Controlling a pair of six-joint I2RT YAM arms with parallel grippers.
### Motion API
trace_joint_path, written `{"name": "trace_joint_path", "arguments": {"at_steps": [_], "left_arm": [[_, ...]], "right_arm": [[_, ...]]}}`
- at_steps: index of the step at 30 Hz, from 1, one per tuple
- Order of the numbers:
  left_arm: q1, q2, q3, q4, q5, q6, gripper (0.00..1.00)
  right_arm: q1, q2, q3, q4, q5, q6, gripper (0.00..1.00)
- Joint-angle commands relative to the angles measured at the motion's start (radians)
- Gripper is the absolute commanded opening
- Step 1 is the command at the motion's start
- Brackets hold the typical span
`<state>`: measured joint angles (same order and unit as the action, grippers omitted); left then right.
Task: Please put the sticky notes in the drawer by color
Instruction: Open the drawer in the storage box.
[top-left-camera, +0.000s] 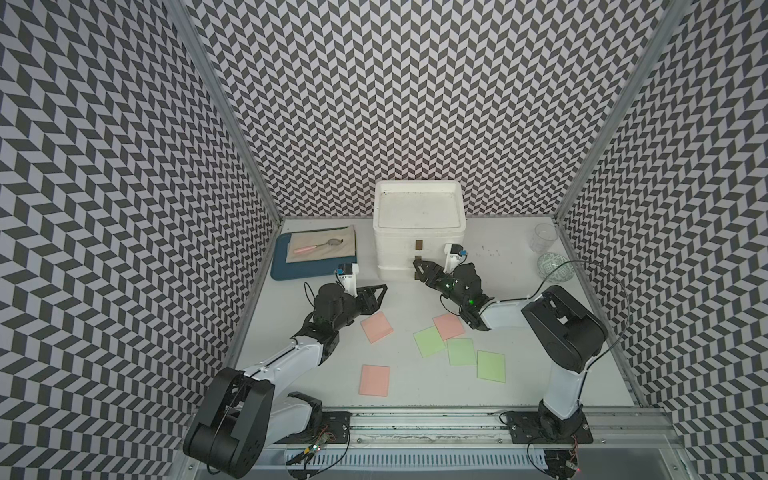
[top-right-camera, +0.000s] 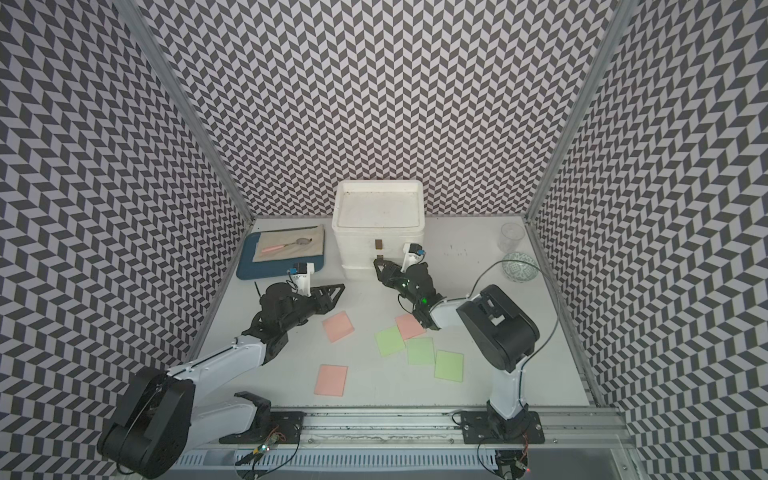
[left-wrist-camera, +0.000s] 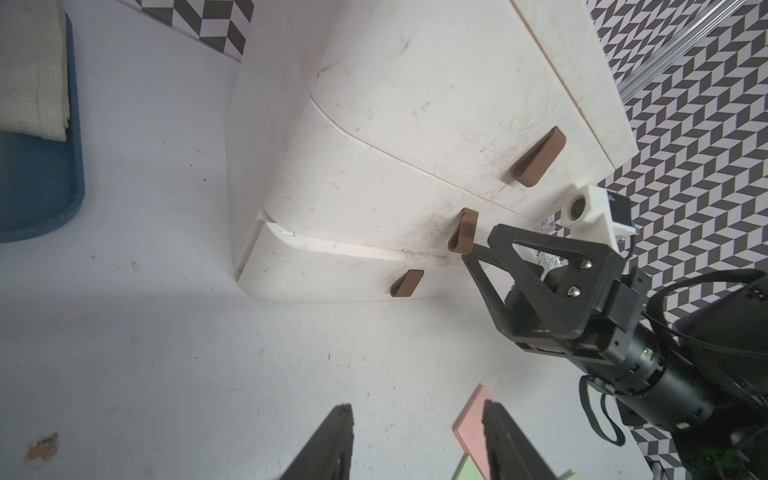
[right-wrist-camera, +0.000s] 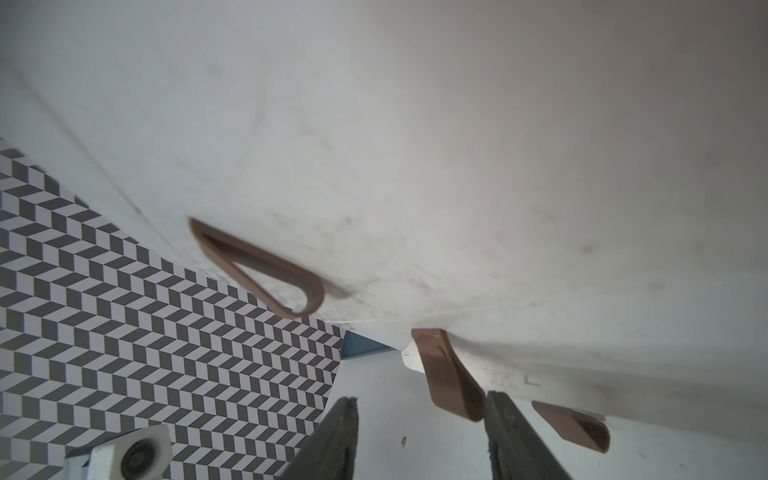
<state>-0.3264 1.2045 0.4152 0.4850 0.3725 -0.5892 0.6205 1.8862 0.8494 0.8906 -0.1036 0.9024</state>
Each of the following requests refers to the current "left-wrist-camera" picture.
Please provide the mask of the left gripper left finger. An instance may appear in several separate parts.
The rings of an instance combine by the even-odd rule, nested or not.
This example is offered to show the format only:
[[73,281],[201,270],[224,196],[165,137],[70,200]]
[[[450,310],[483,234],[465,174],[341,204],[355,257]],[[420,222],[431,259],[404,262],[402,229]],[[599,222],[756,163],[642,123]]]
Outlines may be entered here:
[[352,406],[334,406],[279,479],[348,480],[353,442]]

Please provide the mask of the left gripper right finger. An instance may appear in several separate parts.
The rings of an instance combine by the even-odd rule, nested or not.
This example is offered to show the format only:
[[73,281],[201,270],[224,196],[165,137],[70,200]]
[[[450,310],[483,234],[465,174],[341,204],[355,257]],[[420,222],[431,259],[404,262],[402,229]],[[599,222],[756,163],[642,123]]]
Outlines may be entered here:
[[482,424],[491,480],[557,479],[501,403],[485,401]]

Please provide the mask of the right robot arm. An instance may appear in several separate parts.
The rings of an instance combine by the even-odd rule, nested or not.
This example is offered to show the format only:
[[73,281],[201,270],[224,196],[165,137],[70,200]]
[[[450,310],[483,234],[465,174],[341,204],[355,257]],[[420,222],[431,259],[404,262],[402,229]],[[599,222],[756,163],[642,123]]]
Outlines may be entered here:
[[459,252],[497,330],[582,373],[624,426],[668,432],[695,479],[767,475],[767,275],[712,271],[657,292],[612,247],[507,225]]

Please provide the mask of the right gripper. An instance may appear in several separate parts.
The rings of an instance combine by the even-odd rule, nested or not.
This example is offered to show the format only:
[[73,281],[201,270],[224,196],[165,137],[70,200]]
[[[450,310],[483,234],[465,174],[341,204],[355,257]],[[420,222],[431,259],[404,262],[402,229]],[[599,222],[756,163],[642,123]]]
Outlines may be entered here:
[[[599,384],[655,384],[666,358],[641,324],[650,277],[608,245],[499,224],[486,247],[462,260],[497,330],[530,353],[571,361]],[[517,246],[551,253],[567,265],[545,272]]]

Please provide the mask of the white bottom drawer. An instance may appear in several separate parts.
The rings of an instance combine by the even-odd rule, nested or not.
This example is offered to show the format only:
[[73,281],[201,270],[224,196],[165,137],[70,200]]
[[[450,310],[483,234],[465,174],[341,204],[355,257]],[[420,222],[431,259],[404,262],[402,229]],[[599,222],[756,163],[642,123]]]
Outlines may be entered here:
[[423,276],[406,298],[443,296],[469,279],[458,257],[387,250],[291,232],[263,224],[237,284],[266,302],[385,301],[403,276]]

